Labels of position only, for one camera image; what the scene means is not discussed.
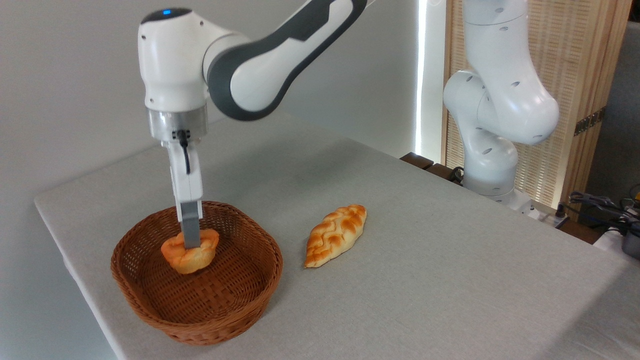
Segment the white robotic arm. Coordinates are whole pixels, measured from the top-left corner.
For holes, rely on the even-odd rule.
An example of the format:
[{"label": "white robotic arm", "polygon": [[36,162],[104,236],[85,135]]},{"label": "white robotic arm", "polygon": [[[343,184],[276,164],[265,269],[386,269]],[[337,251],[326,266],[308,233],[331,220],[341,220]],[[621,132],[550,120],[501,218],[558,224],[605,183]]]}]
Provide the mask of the white robotic arm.
[{"label": "white robotic arm", "polygon": [[518,153],[511,142],[547,139],[559,108],[531,61],[527,0],[464,0],[463,11],[474,70],[455,73],[444,90],[464,145],[463,185],[528,213],[531,199],[514,188]]},{"label": "white robotic arm", "polygon": [[366,0],[309,0],[269,36],[250,42],[185,8],[147,15],[138,30],[151,135],[168,149],[185,247],[200,246],[202,176],[195,144],[206,100],[237,120],[280,104],[294,78],[356,21]]}]

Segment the wicker basket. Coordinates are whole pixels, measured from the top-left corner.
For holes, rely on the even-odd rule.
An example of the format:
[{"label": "wicker basket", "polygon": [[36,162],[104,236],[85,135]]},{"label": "wicker basket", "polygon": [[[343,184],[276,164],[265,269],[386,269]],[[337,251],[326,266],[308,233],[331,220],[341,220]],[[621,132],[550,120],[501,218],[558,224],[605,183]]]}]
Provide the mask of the wicker basket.
[{"label": "wicker basket", "polygon": [[133,311],[172,339],[212,345],[242,334],[264,312],[282,274],[275,240],[228,204],[203,202],[201,229],[220,234],[216,257],[180,275],[160,246],[180,231],[175,207],[136,224],[111,257],[111,272]]}]

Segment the bread roll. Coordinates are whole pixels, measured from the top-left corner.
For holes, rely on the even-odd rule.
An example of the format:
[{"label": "bread roll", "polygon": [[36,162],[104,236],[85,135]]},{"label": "bread roll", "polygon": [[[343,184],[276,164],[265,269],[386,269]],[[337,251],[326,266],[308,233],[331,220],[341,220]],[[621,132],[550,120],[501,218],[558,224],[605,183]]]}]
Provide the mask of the bread roll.
[{"label": "bread roll", "polygon": [[367,210],[357,204],[338,208],[325,216],[309,235],[305,268],[322,266],[349,250],[362,234],[365,220]]},{"label": "bread roll", "polygon": [[184,234],[166,240],[160,251],[162,255],[180,274],[191,274],[199,269],[207,267],[216,255],[220,236],[212,229],[200,230],[200,247],[193,249],[184,248]]}]

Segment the woven wood screen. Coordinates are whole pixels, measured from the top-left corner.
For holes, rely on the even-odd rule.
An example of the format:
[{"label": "woven wood screen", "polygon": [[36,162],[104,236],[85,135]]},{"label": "woven wood screen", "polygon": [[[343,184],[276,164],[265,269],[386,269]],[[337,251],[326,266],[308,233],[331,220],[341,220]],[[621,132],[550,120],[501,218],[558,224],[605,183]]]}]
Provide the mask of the woven wood screen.
[{"label": "woven wood screen", "polygon": [[[560,107],[560,122],[549,139],[536,146],[516,144],[515,186],[536,201],[555,207],[571,191],[586,188],[600,126],[594,122],[574,136],[576,123],[606,105],[630,5],[631,0],[529,0],[531,58]],[[445,73],[451,76],[470,68],[462,1],[449,0],[447,26]],[[444,163],[463,166],[460,134],[448,112],[444,122]]]}]

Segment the second robotic arm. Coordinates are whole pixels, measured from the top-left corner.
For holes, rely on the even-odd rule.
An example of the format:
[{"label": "second robotic arm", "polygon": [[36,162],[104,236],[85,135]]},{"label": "second robotic arm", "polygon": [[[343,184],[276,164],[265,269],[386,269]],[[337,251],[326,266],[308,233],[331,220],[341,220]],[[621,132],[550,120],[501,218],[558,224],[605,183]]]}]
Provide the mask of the second robotic arm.
[{"label": "second robotic arm", "polygon": [[526,0],[464,0],[465,50],[473,70],[455,73],[444,103],[465,151],[463,185],[528,213],[530,198],[514,188],[518,153],[511,143],[547,139],[559,108],[529,54]]}]

